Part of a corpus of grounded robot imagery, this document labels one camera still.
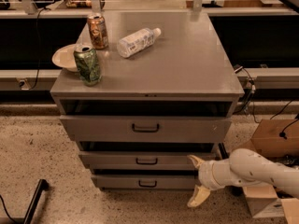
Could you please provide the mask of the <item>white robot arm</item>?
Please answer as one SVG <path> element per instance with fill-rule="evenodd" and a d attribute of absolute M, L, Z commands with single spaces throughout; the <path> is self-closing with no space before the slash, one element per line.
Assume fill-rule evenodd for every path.
<path fill-rule="evenodd" d="M 299 198 L 299 171 L 278 162 L 272 162 L 253 150 L 239 148 L 230 157 L 221 161 L 204 161 L 189 155 L 198 170 L 199 185 L 187 205 L 197 207 L 210 192 L 227 186 L 248 187 L 269 184 L 282 189 L 294 198 Z"/>

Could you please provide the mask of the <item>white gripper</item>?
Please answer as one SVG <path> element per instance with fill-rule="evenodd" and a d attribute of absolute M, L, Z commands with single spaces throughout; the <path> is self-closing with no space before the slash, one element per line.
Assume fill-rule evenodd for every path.
<path fill-rule="evenodd" d="M 190 208 L 201 205 L 210 195 L 211 190 L 223 189 L 226 186 L 238 186 L 240 178 L 231 171 L 229 160 L 204 161 L 188 155 L 193 166 L 199 170 L 199 181 L 203 186 L 196 185 L 187 206 Z"/>

